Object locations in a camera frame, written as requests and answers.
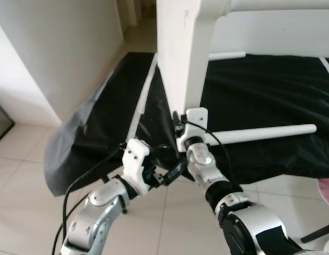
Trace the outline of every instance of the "robotic arm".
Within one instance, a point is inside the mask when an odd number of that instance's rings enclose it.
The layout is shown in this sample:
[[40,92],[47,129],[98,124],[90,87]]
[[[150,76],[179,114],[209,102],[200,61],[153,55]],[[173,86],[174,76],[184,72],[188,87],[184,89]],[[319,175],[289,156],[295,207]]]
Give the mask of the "robotic arm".
[[204,143],[205,133],[192,132],[191,126],[185,126],[187,160],[165,176],[157,174],[151,163],[156,151],[138,139],[129,140],[122,159],[123,175],[111,179],[87,197],[85,207],[69,227],[61,255],[101,254],[113,221],[130,200],[146,195],[151,188],[169,185],[186,167],[202,188],[232,255],[328,254],[305,251],[289,239],[284,224],[271,210],[253,202],[216,167],[215,158]]

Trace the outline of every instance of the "white metal bar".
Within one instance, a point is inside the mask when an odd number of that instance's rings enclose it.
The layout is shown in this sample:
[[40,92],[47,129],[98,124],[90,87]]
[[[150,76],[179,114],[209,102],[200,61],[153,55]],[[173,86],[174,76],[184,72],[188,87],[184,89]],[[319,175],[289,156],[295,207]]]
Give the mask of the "white metal bar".
[[227,12],[329,9],[329,0],[229,0]]
[[153,61],[151,62],[148,75],[145,79],[141,94],[137,102],[136,109],[133,113],[128,135],[126,136],[127,140],[131,138],[135,138],[139,120],[141,119],[141,115],[145,111],[145,104],[147,103],[149,89],[150,89],[151,81],[153,80],[155,74],[156,65],[157,65],[157,53],[154,55]]
[[327,62],[327,60],[324,57],[320,57],[319,59],[323,63],[324,67],[326,68],[329,74],[329,62]]
[[[264,140],[278,137],[289,137],[298,134],[310,134],[316,132],[317,127],[313,124],[265,127],[262,129],[245,129],[235,131],[213,132],[221,143],[237,143],[256,140]],[[206,134],[206,143],[212,146],[218,145],[217,141],[210,135]]]
[[220,52],[209,53],[209,61],[214,60],[229,60],[232,58],[242,58],[246,56],[246,52]]

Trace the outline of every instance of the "black cable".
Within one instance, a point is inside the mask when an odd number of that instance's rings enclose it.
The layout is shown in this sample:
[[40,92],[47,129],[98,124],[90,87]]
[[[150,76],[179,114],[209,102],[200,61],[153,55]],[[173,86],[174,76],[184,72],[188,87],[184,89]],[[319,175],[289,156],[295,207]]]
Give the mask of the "black cable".
[[68,198],[70,195],[70,192],[72,191],[72,188],[82,179],[86,178],[89,174],[91,174],[94,170],[96,170],[99,166],[102,165],[105,161],[110,160],[113,156],[117,154],[119,151],[120,147],[118,147],[116,150],[114,150],[109,156],[104,158],[102,161],[100,161],[98,164],[96,164],[94,167],[92,167],[89,171],[86,173],[82,174],[79,176],[77,179],[75,179],[71,185],[68,187],[68,189],[65,192],[65,197],[64,197],[64,202],[63,202],[63,242],[65,241],[66,238],[66,206],[68,204]]
[[192,123],[190,121],[184,121],[185,123],[188,123],[190,125],[193,125],[193,126],[196,126],[204,131],[206,131],[208,134],[210,134],[216,141],[217,143],[221,146],[221,148],[223,149],[223,152],[224,152],[224,155],[226,156],[226,160],[227,160],[227,164],[228,164],[228,168],[229,168],[229,174],[230,174],[230,178],[231,178],[231,181],[235,183],[235,180],[234,180],[234,174],[233,174],[233,167],[232,167],[232,162],[230,160],[230,157],[229,157],[229,154],[228,154],[228,151],[226,149],[226,147],[224,147],[224,145],[220,142],[220,140],[212,133],[212,131],[204,128],[203,126],[200,126],[198,124],[195,124],[195,123]]
[[[70,210],[69,214],[67,214],[66,216],[66,220],[70,217],[70,215],[74,212],[74,210],[78,207],[78,205],[80,205],[80,203],[82,203],[84,201],[84,199],[89,195],[89,193],[87,193],[84,197],[82,197]],[[60,225],[60,227],[58,228],[57,234],[54,238],[54,242],[53,242],[53,247],[52,247],[52,255],[55,255],[56,252],[56,246],[57,246],[57,242],[58,242],[58,238],[60,235],[60,232],[63,228],[63,224]]]

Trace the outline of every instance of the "black cloth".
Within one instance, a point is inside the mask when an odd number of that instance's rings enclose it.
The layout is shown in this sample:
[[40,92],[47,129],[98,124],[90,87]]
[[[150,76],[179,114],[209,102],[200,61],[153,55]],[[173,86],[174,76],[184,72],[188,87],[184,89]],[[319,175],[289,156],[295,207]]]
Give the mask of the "black cloth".
[[[50,139],[45,156],[46,182],[63,194],[79,175],[125,141],[153,54],[129,53],[113,75]],[[227,144],[235,181],[248,184],[289,174],[329,177],[329,74],[318,58],[255,56],[212,61],[201,106],[212,131],[317,125],[315,134]],[[166,144],[171,155],[160,162],[170,169],[180,156],[159,69],[151,82],[136,136],[151,146]],[[220,170],[230,176],[219,147],[211,148]],[[81,186],[121,166],[117,155]]]

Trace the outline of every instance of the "pink object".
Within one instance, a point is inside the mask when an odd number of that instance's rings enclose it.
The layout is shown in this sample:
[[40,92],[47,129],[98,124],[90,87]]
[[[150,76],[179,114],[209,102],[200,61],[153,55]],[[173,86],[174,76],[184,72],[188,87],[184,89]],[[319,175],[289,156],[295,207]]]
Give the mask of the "pink object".
[[329,178],[318,179],[319,192],[329,205]]

